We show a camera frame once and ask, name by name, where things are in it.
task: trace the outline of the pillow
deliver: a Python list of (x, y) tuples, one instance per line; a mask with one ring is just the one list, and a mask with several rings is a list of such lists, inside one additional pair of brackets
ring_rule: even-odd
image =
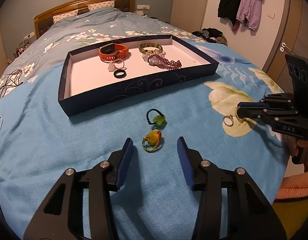
[(77, 14), (78, 14), (78, 9), (71, 11), (71, 12), (68, 12), (68, 13), (59, 14), (59, 15), (53, 16), (53, 22), (57, 23), (58, 21), (66, 18), (66, 17), (77, 16)]
[(114, 7), (114, 6), (115, 6), (115, 1), (106, 1), (106, 2), (92, 3), (92, 4), (87, 5), (90, 12), (97, 8)]

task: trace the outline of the gold chain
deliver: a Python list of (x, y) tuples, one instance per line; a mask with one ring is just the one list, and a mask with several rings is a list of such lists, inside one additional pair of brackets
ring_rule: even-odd
[(238, 117), (238, 114), (237, 114), (238, 109), (239, 109), (239, 106), (236, 107), (236, 118), (237, 118), (238, 122), (242, 123), (242, 122), (244, 122), (244, 118), (241, 119), (241, 118)]

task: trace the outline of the door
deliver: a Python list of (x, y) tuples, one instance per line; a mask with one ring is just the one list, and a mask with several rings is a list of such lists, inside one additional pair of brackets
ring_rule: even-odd
[(171, 25), (189, 33), (200, 31), (207, 0), (173, 0)]
[[(284, 42), (291, 50), (280, 51)], [(285, 54), (308, 58), (308, 4), (305, 0), (290, 0), (286, 27), (278, 50), (267, 74), (284, 90), (293, 92), (292, 80), (288, 73)]]

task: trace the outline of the tray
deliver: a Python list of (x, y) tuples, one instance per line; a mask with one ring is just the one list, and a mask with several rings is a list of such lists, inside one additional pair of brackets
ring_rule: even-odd
[[(180, 60), (182, 68), (160, 69), (142, 58), (138, 47), (142, 43), (163, 46), (168, 60)], [(101, 61), (98, 49), (109, 43), (129, 46), (124, 58), (126, 77), (117, 79)], [(195, 46), (173, 35), (138, 36), (92, 44), (67, 54), (59, 85), (58, 101), (67, 116), (123, 98), (176, 83), (213, 75), (218, 62)]]

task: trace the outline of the metal screw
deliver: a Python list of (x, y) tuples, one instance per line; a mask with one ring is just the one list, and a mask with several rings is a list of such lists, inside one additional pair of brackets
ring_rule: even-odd
[(109, 165), (110, 165), (110, 163), (108, 161), (103, 161), (103, 162), (100, 163), (100, 166), (102, 168), (107, 168)]
[(65, 171), (65, 174), (68, 175), (68, 176), (72, 175), (73, 173), (74, 173), (74, 170), (73, 170), (72, 168), (67, 169), (67, 170)]
[(246, 172), (246, 171), (245, 171), (243, 168), (238, 168), (238, 169), (237, 169), (237, 173), (238, 173), (239, 175), (244, 175), (245, 172)]
[(208, 167), (208, 166), (210, 166), (210, 162), (207, 161), (207, 160), (203, 160), (203, 161), (201, 161), (201, 165), (202, 165), (203, 167)]

